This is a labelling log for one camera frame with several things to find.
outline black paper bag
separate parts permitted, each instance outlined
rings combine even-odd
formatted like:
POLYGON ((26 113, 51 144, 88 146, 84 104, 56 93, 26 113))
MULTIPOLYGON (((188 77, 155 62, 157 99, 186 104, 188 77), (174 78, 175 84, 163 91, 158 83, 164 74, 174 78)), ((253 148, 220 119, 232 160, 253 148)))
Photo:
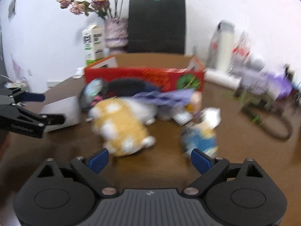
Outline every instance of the black paper bag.
POLYGON ((128 52, 185 53, 185 0, 130 0, 128 52))

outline white box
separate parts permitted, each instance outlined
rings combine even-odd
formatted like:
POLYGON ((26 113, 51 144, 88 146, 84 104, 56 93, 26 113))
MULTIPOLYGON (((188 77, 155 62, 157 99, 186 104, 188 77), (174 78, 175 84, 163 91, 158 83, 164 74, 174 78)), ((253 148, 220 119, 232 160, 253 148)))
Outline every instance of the white box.
POLYGON ((88 24, 82 32, 85 45, 85 60, 87 66, 102 59, 105 47, 103 29, 96 23, 88 24))

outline cardboard box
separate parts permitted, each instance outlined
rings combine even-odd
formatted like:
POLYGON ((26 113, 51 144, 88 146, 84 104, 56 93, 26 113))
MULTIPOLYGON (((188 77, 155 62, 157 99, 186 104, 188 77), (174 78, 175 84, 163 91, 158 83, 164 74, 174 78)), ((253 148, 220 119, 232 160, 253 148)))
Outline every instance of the cardboard box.
POLYGON ((124 53, 109 56, 85 68, 87 83, 96 78, 109 82, 124 77, 150 81, 162 87, 164 92, 187 86, 202 91, 204 66, 191 56, 167 53, 124 53))
POLYGON ((96 23, 89 24, 82 32, 85 45, 86 64, 90 65, 103 58, 105 47, 103 29, 96 23))

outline screw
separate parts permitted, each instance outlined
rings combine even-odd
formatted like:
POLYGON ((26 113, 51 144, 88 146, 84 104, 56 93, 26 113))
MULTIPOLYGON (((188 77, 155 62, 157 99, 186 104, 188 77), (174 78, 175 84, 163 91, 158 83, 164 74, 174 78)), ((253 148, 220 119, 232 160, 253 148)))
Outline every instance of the screw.
POLYGON ((187 195, 196 195, 199 192, 197 188, 194 187, 188 187, 184 189, 184 193, 187 195))
POLYGON ((101 192, 104 195, 114 195, 114 194, 116 194, 117 190, 115 188, 112 188, 112 187, 106 187, 106 188, 102 189, 101 192))

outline ribbed gray panel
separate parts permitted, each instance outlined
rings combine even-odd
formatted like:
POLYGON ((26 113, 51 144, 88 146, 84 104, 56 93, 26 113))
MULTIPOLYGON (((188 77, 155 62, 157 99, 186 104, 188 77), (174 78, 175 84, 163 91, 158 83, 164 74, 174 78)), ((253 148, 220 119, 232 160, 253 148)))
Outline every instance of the ribbed gray panel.
POLYGON ((126 189, 118 198, 104 199, 79 226, 223 226, 197 199, 175 189, 126 189))

